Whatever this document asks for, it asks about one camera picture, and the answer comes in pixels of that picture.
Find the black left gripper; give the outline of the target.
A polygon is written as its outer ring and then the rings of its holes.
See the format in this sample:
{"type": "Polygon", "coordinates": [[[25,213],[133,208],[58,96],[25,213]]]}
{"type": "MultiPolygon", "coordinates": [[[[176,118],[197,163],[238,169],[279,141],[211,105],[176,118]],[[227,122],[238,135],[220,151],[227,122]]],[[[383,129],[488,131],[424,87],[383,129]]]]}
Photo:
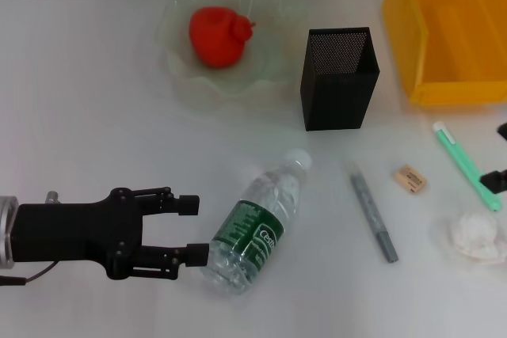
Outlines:
{"type": "Polygon", "coordinates": [[[120,280],[132,275],[134,253],[134,277],[175,280],[182,264],[207,265],[209,244],[141,246],[143,215],[198,215],[199,206],[199,196],[176,197],[170,187],[115,188],[95,203],[24,203],[11,230],[13,261],[89,260],[120,280]]]}

